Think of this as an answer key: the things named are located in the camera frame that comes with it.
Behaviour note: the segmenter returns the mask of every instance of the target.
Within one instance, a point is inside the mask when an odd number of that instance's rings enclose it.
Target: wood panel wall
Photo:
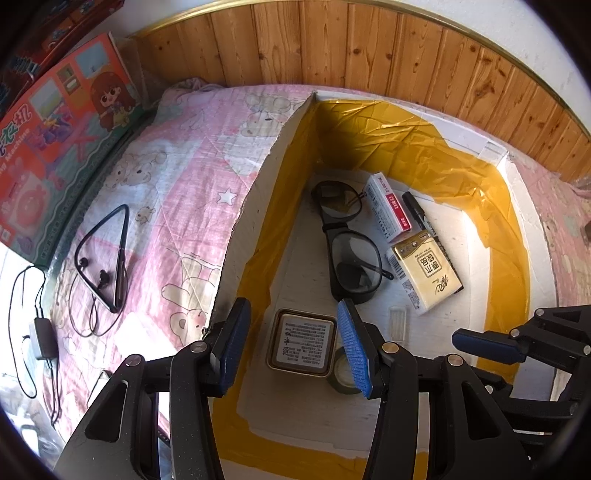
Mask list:
[[[380,7],[285,1],[199,15],[138,38],[169,82],[305,83],[407,100],[458,117],[566,181],[591,173],[587,134],[525,72],[440,24]]]

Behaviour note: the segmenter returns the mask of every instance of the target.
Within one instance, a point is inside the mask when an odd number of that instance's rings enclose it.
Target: white wall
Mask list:
[[[558,39],[522,0],[400,0],[488,37],[544,79],[591,130],[591,92]],[[126,0],[95,29],[129,35],[207,0]]]

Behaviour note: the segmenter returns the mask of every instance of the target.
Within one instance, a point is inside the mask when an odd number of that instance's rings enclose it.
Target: toy box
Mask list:
[[[40,78],[0,122],[0,241],[48,267],[78,195],[142,113],[109,34]]]

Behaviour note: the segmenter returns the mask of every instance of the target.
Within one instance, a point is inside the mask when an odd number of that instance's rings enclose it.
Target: yellow tape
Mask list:
[[[528,256],[505,182],[497,169],[447,145],[432,124],[387,102],[332,100],[310,107],[288,147],[238,296],[252,305],[251,331],[236,382],[214,402],[212,421],[221,458],[300,480],[358,480],[366,460],[346,459],[273,442],[250,432],[237,414],[238,397],[255,350],[269,288],[296,218],[300,195],[322,157],[333,168],[382,171],[438,202],[464,210],[490,248],[491,273],[485,326],[508,332],[527,319]],[[479,362],[509,380],[516,367]],[[427,454],[417,455],[415,480],[424,478]]]

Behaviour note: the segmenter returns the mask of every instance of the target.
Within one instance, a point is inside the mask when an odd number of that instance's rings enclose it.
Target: power adapter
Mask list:
[[[37,317],[29,324],[33,355],[37,360],[57,358],[57,337],[49,319]]]

